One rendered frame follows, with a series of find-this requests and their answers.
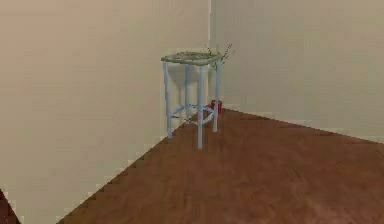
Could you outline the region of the green house plant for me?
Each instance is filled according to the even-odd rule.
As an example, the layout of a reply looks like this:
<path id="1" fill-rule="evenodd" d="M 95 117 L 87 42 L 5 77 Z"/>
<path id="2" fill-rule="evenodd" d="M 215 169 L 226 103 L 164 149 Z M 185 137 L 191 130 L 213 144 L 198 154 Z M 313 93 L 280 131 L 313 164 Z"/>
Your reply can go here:
<path id="1" fill-rule="evenodd" d="M 218 56 L 218 59 L 211 63 L 211 66 L 214 70 L 217 70 L 218 67 L 224 65 L 227 62 L 230 54 L 234 52 L 232 43 L 230 43 L 223 52 L 220 51 L 219 46 L 216 46 L 216 48 L 213 49 L 208 45 L 205 45 L 204 50 L 209 56 Z"/>

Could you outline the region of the pale blue tall stool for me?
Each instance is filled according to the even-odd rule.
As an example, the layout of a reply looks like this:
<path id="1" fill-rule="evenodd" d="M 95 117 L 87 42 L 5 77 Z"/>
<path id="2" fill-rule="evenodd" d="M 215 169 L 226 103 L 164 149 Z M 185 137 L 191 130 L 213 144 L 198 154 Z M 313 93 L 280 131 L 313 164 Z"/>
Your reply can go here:
<path id="1" fill-rule="evenodd" d="M 214 122 L 213 131 L 218 130 L 218 112 L 207 104 L 211 63 L 218 56 L 209 56 L 206 52 L 181 51 L 162 56 L 164 102 L 167 138 L 173 137 L 172 121 L 180 120 L 183 124 L 192 124 L 197 128 L 197 147 L 203 147 L 203 128 L 210 121 Z M 215 97 L 219 100 L 220 69 L 215 71 Z M 170 84 L 184 92 L 183 99 L 175 106 L 171 105 Z"/>

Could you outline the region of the red plant pot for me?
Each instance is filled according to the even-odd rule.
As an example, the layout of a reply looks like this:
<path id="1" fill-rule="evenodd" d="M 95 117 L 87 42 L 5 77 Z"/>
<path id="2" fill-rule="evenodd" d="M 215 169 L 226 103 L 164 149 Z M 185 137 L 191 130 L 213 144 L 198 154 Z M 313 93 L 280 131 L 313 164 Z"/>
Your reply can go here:
<path id="1" fill-rule="evenodd" d="M 221 114 L 221 112 L 222 112 L 222 101 L 221 100 L 218 100 L 217 102 L 215 100 L 212 100 L 209 106 L 213 111 L 216 110 L 218 112 L 218 115 Z"/>

